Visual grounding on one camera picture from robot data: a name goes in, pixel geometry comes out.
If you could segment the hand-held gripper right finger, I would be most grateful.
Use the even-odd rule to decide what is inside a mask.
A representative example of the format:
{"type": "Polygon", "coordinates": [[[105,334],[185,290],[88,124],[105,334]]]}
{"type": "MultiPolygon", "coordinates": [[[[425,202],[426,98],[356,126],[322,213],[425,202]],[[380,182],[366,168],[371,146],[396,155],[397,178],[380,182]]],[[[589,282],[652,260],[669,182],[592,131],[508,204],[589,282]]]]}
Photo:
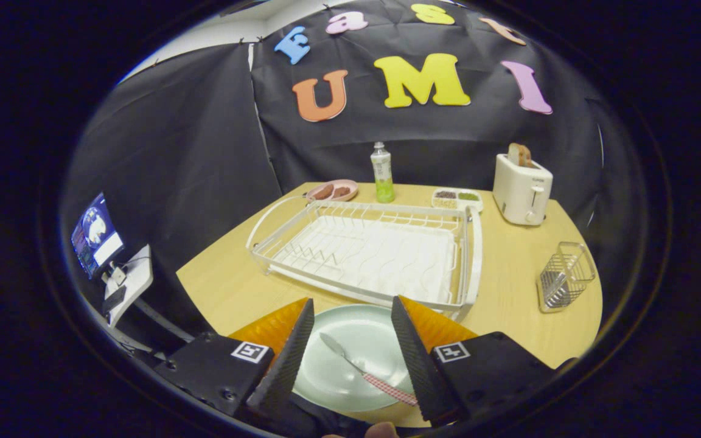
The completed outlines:
{"type": "Polygon", "coordinates": [[[391,321],[421,416],[432,426],[498,418],[557,375],[506,333],[478,335],[408,297],[393,298],[391,321]]]}

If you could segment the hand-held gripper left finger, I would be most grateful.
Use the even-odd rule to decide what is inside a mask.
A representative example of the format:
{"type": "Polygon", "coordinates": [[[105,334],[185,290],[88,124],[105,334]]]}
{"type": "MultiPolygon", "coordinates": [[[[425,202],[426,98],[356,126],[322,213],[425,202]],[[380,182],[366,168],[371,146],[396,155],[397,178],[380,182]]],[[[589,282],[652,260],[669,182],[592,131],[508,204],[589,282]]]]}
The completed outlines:
{"type": "Polygon", "coordinates": [[[314,321],[313,299],[303,297],[230,336],[198,335],[154,370],[225,415],[275,420],[294,388],[314,321]]]}

